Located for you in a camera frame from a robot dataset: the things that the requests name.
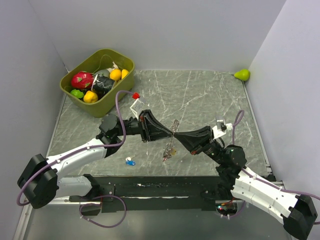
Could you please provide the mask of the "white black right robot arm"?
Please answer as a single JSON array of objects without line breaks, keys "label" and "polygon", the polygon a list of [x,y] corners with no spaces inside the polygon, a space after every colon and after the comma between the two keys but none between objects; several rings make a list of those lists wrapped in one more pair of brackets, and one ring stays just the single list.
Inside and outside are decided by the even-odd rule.
[{"label": "white black right robot arm", "polygon": [[173,136],[192,155],[204,153],[218,164],[216,170],[222,180],[218,193],[223,199],[241,199],[274,217],[294,238],[306,240],[318,217],[312,197],[283,189],[256,174],[246,165],[242,147],[221,146],[217,140],[233,129],[234,125],[228,123]]}]

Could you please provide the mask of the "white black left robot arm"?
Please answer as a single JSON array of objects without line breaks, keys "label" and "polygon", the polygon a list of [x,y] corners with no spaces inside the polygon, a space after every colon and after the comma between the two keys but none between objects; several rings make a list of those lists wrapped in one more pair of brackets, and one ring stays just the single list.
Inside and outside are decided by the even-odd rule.
[{"label": "white black left robot arm", "polygon": [[16,203],[19,206],[32,205],[39,209],[55,198],[79,196],[87,201],[99,197],[101,190],[97,180],[90,174],[68,177],[68,173],[89,164],[105,159],[124,144],[131,135],[139,135],[143,142],[153,142],[170,138],[173,132],[162,125],[147,109],[137,118],[122,120],[119,115],[105,115],[99,126],[99,134],[89,142],[54,156],[33,156],[17,181],[20,193]]}]

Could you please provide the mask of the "metal disc with key rings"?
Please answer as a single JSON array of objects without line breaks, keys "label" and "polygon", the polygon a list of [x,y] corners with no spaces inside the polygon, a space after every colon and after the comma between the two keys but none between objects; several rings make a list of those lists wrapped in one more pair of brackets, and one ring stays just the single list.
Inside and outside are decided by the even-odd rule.
[{"label": "metal disc with key rings", "polygon": [[[171,124],[170,130],[173,135],[179,130],[179,125],[180,125],[180,122],[177,119],[175,119]],[[163,156],[162,156],[163,162],[165,162],[166,160],[170,159],[173,156],[173,155],[170,155],[169,153],[171,149],[175,149],[175,137],[173,135],[170,137],[169,142],[165,145],[165,149],[163,151]]]}]

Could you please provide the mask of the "yellow key tag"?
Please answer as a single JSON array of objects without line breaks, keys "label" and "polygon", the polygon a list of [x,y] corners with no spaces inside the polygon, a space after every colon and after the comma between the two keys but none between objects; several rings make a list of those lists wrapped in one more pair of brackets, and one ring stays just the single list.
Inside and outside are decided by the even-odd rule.
[{"label": "yellow key tag", "polygon": [[171,155],[171,156],[174,156],[175,154],[176,154],[176,149],[174,149],[174,148],[172,148],[170,151],[169,151],[169,154]]}]

